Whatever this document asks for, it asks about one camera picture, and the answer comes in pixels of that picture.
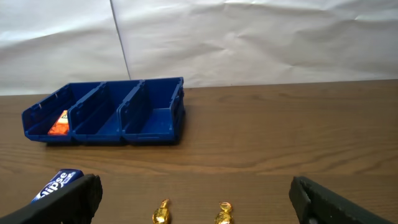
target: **gold object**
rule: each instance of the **gold object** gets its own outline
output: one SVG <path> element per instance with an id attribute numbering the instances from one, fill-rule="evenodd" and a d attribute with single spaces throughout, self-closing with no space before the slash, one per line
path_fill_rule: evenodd
<path id="1" fill-rule="evenodd" d="M 217 215 L 215 223 L 216 224 L 232 224 L 234 223 L 232 215 L 232 205 L 228 202 L 221 202 L 220 208 L 222 211 Z"/>
<path id="2" fill-rule="evenodd" d="M 154 224 L 168 224 L 170 220 L 170 214 L 168 210 L 168 205 L 169 205 L 170 200 L 165 199 L 163 202 L 160 204 L 160 208 L 158 208 L 155 212 L 154 215 L 152 216 L 152 221 Z"/>

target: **white wall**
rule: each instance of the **white wall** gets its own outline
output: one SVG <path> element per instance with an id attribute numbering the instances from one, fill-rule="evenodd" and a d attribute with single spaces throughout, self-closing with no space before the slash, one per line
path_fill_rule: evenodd
<path id="1" fill-rule="evenodd" d="M 396 0 L 112 0 L 132 79 L 398 78 Z M 109 0 L 0 0 L 0 95 L 129 79 Z"/>

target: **wooden table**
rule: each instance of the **wooden table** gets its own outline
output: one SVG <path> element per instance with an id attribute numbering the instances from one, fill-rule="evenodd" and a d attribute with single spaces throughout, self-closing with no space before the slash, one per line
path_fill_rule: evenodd
<path id="1" fill-rule="evenodd" d="M 24 137 L 21 113 L 44 95 L 0 97 L 0 216 L 61 168 L 101 177 L 93 223 L 151 223 L 170 198 L 173 224 L 298 223 L 288 197 L 306 175 L 398 222 L 398 80 L 185 89 L 178 146 L 55 147 Z"/>

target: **orange snack packet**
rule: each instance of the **orange snack packet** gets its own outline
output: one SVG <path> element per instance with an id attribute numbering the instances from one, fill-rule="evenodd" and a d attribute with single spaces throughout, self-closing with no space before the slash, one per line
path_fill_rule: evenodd
<path id="1" fill-rule="evenodd" d="M 51 127 L 48 134 L 56 135 L 61 134 L 65 135 L 68 134 L 69 131 L 69 124 L 68 124 L 68 111 L 64 110 L 61 116 L 58 118 L 57 122 Z"/>

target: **blue storage bin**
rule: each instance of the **blue storage bin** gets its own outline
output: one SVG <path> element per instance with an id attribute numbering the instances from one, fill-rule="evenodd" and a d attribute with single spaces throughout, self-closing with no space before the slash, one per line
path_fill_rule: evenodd
<path id="1" fill-rule="evenodd" d="M 183 78 L 145 80 L 120 107 L 122 136 L 131 143 L 180 139 Z"/>
<path id="2" fill-rule="evenodd" d="M 72 134 L 48 135 L 48 131 L 61 116 L 100 82 L 70 83 L 31 106 L 22 113 L 25 136 L 33 141 L 70 142 Z"/>
<path id="3" fill-rule="evenodd" d="M 120 142 L 119 107 L 142 81 L 103 82 L 69 110 L 69 128 L 80 142 Z"/>
<path id="4" fill-rule="evenodd" d="M 41 142 L 177 142 L 183 78 L 70 83 L 22 113 L 26 137 Z M 48 135 L 68 110 L 67 135 Z"/>

